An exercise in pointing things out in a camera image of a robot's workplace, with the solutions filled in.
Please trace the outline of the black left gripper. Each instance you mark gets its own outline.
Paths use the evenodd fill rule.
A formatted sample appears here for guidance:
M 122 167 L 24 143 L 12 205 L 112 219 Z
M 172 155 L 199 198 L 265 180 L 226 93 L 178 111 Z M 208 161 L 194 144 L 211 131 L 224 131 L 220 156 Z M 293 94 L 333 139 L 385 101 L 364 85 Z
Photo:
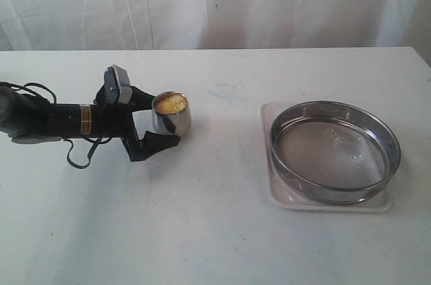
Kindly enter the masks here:
M 96 93 L 93 106 L 93 137 L 120 138 L 132 162 L 149 157 L 178 145 L 177 135 L 146 131 L 139 139 L 133 113 L 152 110 L 155 96 L 131 86 L 132 96 L 127 104 L 109 104 L 104 87 Z

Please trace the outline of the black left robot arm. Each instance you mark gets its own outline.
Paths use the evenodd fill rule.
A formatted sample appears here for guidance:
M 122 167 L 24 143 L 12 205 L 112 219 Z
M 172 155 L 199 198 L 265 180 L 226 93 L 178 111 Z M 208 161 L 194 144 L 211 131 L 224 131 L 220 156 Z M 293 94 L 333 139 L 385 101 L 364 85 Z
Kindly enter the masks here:
M 1 82 L 1 132 L 15 144 L 84 139 L 92 145 L 87 155 L 91 160 L 98 146 L 119 138 L 130 161 L 139 162 L 180 142 L 177 135 L 151 131 L 139 138 L 133 113 L 152 109 L 154 96 L 136 87 L 125 104 L 109 102 L 104 88 L 98 90 L 93 104 L 60 104 L 33 91 L 34 86 L 45 88 L 34 82 L 23 86 Z

